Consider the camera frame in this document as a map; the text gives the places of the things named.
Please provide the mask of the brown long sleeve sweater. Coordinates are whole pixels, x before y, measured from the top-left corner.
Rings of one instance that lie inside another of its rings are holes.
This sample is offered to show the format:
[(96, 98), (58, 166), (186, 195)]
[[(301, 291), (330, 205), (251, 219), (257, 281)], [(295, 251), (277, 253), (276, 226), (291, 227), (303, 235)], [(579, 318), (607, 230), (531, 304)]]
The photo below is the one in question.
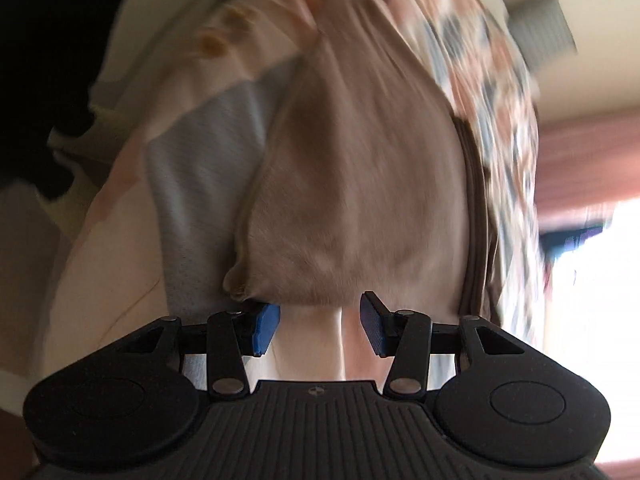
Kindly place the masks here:
[(451, 322), (491, 314), (484, 171), (469, 126), (375, 0), (320, 0), (270, 127), (224, 288)]

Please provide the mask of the pink curtain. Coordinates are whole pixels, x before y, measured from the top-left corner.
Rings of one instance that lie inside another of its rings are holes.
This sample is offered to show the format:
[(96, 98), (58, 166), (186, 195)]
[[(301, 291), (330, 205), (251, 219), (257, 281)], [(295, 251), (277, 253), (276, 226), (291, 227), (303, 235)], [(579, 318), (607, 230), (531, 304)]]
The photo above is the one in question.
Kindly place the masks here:
[(639, 111), (542, 126), (535, 205), (543, 231), (604, 218), (639, 196)]

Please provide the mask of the grey plaid pillow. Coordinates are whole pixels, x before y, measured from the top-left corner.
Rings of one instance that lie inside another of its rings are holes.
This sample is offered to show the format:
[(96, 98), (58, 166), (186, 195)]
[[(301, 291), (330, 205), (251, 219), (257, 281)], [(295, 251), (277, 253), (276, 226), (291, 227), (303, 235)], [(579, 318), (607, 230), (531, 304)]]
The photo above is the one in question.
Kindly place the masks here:
[(509, 11), (508, 29), (527, 68), (536, 73), (577, 47), (560, 0), (523, 0)]

